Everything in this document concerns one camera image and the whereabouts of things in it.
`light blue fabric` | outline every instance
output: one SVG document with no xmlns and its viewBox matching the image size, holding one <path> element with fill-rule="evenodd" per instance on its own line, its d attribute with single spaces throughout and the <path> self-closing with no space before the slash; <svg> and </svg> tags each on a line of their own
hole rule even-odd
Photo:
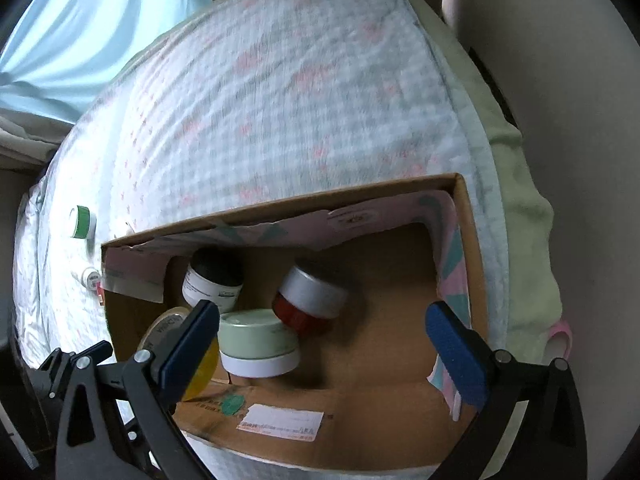
<svg viewBox="0 0 640 480">
<path fill-rule="evenodd" d="M 33 0 L 0 54 L 0 107 L 78 121 L 129 59 L 212 0 Z"/>
</svg>

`pink fabric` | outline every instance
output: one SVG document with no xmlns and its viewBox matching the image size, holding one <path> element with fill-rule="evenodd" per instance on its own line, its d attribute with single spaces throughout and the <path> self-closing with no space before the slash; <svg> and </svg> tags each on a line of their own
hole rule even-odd
<svg viewBox="0 0 640 480">
<path fill-rule="evenodd" d="M 569 326 L 569 323 L 566 322 L 564 319 L 559 320 L 558 322 L 556 322 L 555 325 L 553 325 L 549 329 L 549 339 L 551 339 L 553 336 L 560 333 L 566 335 L 567 345 L 566 345 L 566 350 L 564 351 L 564 355 L 562 357 L 564 357 L 565 359 L 568 359 L 569 355 L 571 354 L 571 348 L 574 344 L 574 333 L 572 332 L 571 327 Z"/>
</svg>

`jar label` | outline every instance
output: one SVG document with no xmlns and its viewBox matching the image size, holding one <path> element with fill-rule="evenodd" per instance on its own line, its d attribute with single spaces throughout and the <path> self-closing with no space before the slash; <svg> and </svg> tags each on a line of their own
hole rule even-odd
<svg viewBox="0 0 640 480">
<path fill-rule="evenodd" d="M 191 266 L 182 284 L 182 295 L 187 303 L 195 307 L 200 300 L 212 301 L 218 306 L 220 314 L 233 310 L 240 290 L 242 285 L 225 286 L 210 282 L 191 269 Z"/>
<path fill-rule="evenodd" d="M 98 282 L 100 282 L 100 274 L 97 272 L 91 272 L 86 277 L 86 283 L 84 286 L 91 291 L 95 291 L 97 290 Z"/>
<path fill-rule="evenodd" d="M 172 314 L 165 317 L 152 329 L 151 333 L 144 341 L 142 348 L 153 351 L 156 346 L 162 342 L 167 333 L 179 328 L 183 321 L 184 317 L 180 314 Z"/>
</svg>

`green sticker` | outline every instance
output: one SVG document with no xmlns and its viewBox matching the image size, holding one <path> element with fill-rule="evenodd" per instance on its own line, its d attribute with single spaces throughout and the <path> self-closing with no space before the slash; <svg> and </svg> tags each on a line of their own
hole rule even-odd
<svg viewBox="0 0 640 480">
<path fill-rule="evenodd" d="M 226 416 L 235 415 L 244 404 L 242 395 L 229 395 L 222 401 L 222 413 Z"/>
</svg>

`white jar lid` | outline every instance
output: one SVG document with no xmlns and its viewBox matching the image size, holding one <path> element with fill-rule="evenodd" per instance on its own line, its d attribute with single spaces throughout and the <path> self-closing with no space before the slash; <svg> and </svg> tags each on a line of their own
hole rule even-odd
<svg viewBox="0 0 640 480">
<path fill-rule="evenodd" d="M 279 288 L 297 309 L 320 319 L 338 317 L 347 301 L 347 289 L 336 274 L 308 260 L 296 260 Z"/>
<path fill-rule="evenodd" d="M 268 359 L 239 359 L 220 352 L 223 368 L 230 374 L 248 379 L 276 377 L 292 371 L 300 364 L 300 350 Z"/>
</svg>

